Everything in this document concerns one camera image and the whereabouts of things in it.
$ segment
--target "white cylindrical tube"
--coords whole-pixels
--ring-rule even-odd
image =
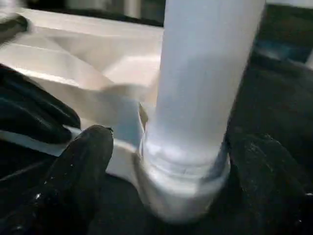
[[[199,216],[227,178],[222,142],[264,6],[166,1],[158,98],[138,175],[144,201],[167,221]]]

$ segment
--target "gloved hand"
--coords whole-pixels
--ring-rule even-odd
[[[71,133],[63,125],[80,128],[75,111],[25,75],[0,65],[0,130],[65,143]]]
[[[63,125],[80,128],[78,115],[25,75],[0,65],[0,130],[47,143],[66,143],[71,140],[71,132]],[[65,191],[76,187],[85,167],[90,166],[88,161],[99,154],[103,157],[101,148],[97,149],[98,155],[89,151],[89,147],[98,146],[95,144],[97,130],[86,131],[57,159],[0,141],[0,234],[29,229],[36,223],[37,213],[49,205],[51,198],[54,200],[56,193],[56,198],[63,198]],[[110,131],[104,131],[104,135],[109,136],[110,145]],[[98,141],[106,147],[110,158],[112,147],[107,147],[102,142],[104,139]],[[82,179],[90,177],[85,174]]]
[[[0,215],[7,212],[0,216],[0,235],[86,234],[100,208],[112,150],[111,129],[92,126],[70,143],[33,188],[21,192],[33,174],[26,179],[22,172],[11,176],[6,193],[2,193],[6,188],[0,180],[0,205],[1,201],[7,204],[0,211]]]

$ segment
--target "black glove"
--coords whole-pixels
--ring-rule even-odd
[[[0,235],[86,234],[100,209],[112,150],[111,129],[93,126],[67,147],[39,184],[26,188],[35,176],[23,172],[6,180],[7,188],[0,181],[0,205],[6,203],[0,211]],[[37,167],[37,172],[43,170],[46,163]]]
[[[63,125],[80,128],[79,117],[28,77],[0,65],[0,130],[64,143],[71,133]]]

